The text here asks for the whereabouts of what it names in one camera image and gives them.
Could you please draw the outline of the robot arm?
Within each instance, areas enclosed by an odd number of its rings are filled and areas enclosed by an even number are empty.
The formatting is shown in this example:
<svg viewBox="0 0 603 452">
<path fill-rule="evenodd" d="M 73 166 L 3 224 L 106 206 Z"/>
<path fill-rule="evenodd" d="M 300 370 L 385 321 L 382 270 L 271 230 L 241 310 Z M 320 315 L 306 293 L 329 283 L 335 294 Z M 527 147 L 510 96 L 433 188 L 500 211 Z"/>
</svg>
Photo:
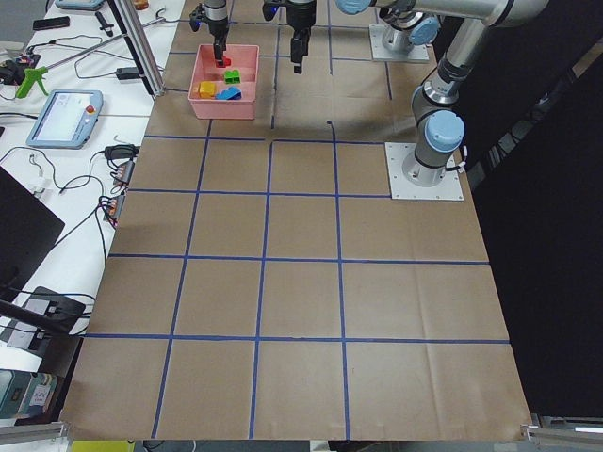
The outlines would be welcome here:
<svg viewBox="0 0 603 452">
<path fill-rule="evenodd" d="M 440 29 L 438 18 L 430 13 L 403 8 L 402 1 L 338 1 L 338 9 L 356 15 L 367 8 L 377 8 L 383 21 L 377 27 L 381 32 L 382 46 L 387 51 L 407 54 L 434 41 Z M 286 23 L 293 29 L 290 40 L 290 60 L 295 73 L 302 72 L 303 59 L 308 55 L 312 27 L 316 24 L 315 1 L 265 1 L 262 14 L 271 21 L 276 13 L 285 11 Z M 230 28 L 229 12 L 224 1 L 204 1 L 189 14 L 190 28 L 196 32 L 202 24 L 208 26 L 214 39 L 214 59 L 218 66 L 226 65 L 227 37 Z"/>
<path fill-rule="evenodd" d="M 546 1 L 338 1 L 340 11 L 355 15 L 379 7 L 396 17 L 434 14 L 463 20 L 436 71 L 412 97 L 417 144 L 402 163 L 404 177 L 416 186 L 440 184 L 448 159 L 462 147 L 464 122 L 451 111 L 459 88 L 472 71 L 490 31 L 513 27 L 537 17 Z"/>
</svg>

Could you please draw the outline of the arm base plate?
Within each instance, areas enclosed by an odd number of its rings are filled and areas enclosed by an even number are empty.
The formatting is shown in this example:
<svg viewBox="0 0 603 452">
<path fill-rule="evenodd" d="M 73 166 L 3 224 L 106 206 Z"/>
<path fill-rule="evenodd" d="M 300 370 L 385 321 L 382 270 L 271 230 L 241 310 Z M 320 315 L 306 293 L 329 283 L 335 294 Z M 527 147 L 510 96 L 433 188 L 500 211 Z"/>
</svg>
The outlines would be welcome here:
<svg viewBox="0 0 603 452">
<path fill-rule="evenodd" d="M 391 198 L 411 202 L 462 202 L 464 194 L 451 155 L 440 169 L 424 167 L 416 160 L 414 143 L 385 142 L 385 156 Z"/>
<path fill-rule="evenodd" d="M 425 44 L 410 43 L 409 30 L 398 30 L 389 24 L 372 24 L 369 36 L 375 61 L 427 64 L 430 60 Z"/>
</svg>

